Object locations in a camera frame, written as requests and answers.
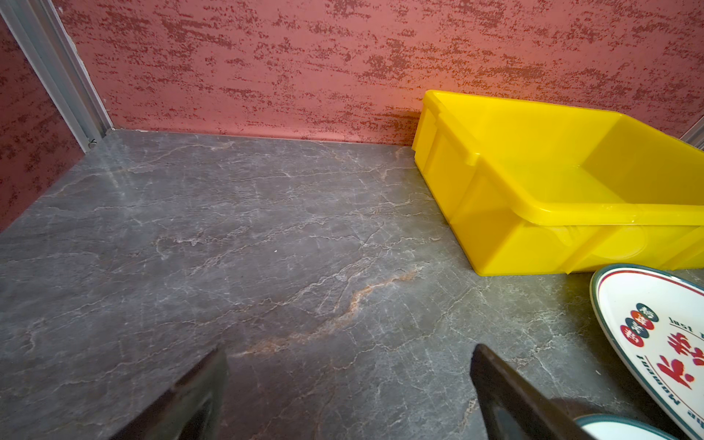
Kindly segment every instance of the marble countertop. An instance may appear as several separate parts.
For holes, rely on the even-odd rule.
[[[480,439],[483,342],[568,411],[681,436],[591,274],[477,276],[412,154],[110,134],[0,234],[0,430],[107,438],[219,344],[222,439]]]

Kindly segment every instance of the yellow plastic crate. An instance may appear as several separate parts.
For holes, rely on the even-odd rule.
[[[704,152],[629,116],[431,90],[413,150],[480,275],[704,267]]]

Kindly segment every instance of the green plate rim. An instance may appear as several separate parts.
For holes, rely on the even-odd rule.
[[[657,434],[667,440],[677,440],[677,438],[675,436],[672,436],[672,435],[668,434],[667,432],[662,431],[654,426],[650,426],[647,423],[641,422],[640,420],[629,419],[628,417],[622,417],[620,415],[611,415],[611,414],[583,415],[583,416],[575,419],[574,422],[577,423],[582,428],[584,428],[587,425],[591,425],[592,423],[599,423],[599,422],[623,423],[625,425],[631,425],[631,426],[635,426],[638,428],[642,428],[646,431],[652,432],[653,434]]]
[[[641,386],[642,386],[644,389],[646,389],[646,391],[650,394],[650,396],[652,396],[652,397],[654,398],[654,400],[658,403],[658,405],[660,405],[660,407],[661,407],[663,410],[666,410],[666,412],[667,412],[667,414],[670,416],[670,418],[672,418],[672,419],[679,425],[679,427],[682,428],[683,431],[685,431],[687,434],[689,434],[689,435],[690,435],[692,438],[694,438],[694,439],[697,439],[697,440],[704,440],[702,437],[699,436],[699,434],[697,434],[697,433],[692,429],[692,427],[689,426],[689,424],[687,424],[684,420],[682,420],[682,418],[681,418],[679,415],[677,415],[675,412],[673,412],[673,411],[670,409],[670,405],[668,405],[667,402],[660,396],[660,394],[659,394],[653,387],[650,386],[650,384],[648,383],[648,381],[646,380],[646,378],[643,377],[643,375],[641,374],[640,371],[638,371],[638,369],[637,369],[636,366],[633,364],[633,362],[631,362],[631,360],[628,359],[628,357],[626,356],[626,353],[623,351],[623,349],[621,349],[621,346],[620,346],[620,344],[616,341],[616,336],[614,336],[614,334],[611,332],[611,329],[609,329],[609,328],[606,326],[604,317],[603,317],[603,315],[601,314],[601,308],[599,308],[599,307],[597,306],[597,303],[596,303],[596,288],[597,288],[598,282],[599,282],[599,280],[601,279],[601,277],[602,277],[605,273],[611,272],[611,271],[613,271],[614,269],[640,269],[640,270],[646,270],[646,271],[649,271],[649,272],[654,272],[654,273],[657,273],[657,274],[660,274],[660,275],[664,275],[664,276],[666,276],[666,277],[668,277],[668,278],[671,278],[671,279],[676,279],[678,282],[681,282],[682,284],[688,284],[688,285],[690,285],[690,286],[692,286],[692,287],[695,287],[695,288],[697,288],[697,289],[699,289],[699,290],[704,290],[704,287],[702,287],[702,286],[700,286],[700,285],[698,285],[698,284],[695,284],[695,283],[693,283],[693,282],[687,281],[686,279],[682,279],[682,278],[680,278],[680,277],[677,277],[677,276],[675,276],[675,275],[673,275],[673,274],[671,274],[671,273],[663,272],[662,270],[653,269],[653,268],[649,268],[648,266],[641,266],[641,265],[638,265],[638,264],[626,264],[626,263],[623,263],[623,264],[611,264],[611,265],[605,266],[604,268],[601,268],[601,269],[597,270],[596,272],[594,272],[594,275],[592,275],[592,277],[591,277],[591,282],[589,283],[589,296],[590,296],[590,298],[591,298],[591,307],[594,309],[594,312],[595,312],[595,314],[596,314],[597,320],[599,321],[599,326],[601,327],[601,329],[602,329],[602,330],[604,331],[604,333],[606,334],[607,338],[609,339],[609,342],[611,343],[611,346],[614,347],[614,349],[616,350],[616,353],[617,353],[617,354],[619,355],[619,357],[621,358],[621,361],[623,361],[623,363],[626,364],[626,366],[628,367],[628,369],[631,371],[631,374],[633,374],[633,376],[636,377],[636,379],[638,380],[638,382],[641,383]]]

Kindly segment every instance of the side wall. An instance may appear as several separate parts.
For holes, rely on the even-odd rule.
[[[56,0],[117,127],[411,144],[426,89],[704,112],[699,0]]]
[[[83,152],[0,18],[0,231]]]

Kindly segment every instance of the white enamel plate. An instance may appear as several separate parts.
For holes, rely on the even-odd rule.
[[[586,415],[575,422],[596,440],[677,440],[658,428],[616,415]]]
[[[704,440],[704,288],[611,265],[592,277],[591,303],[633,376],[687,435]]]

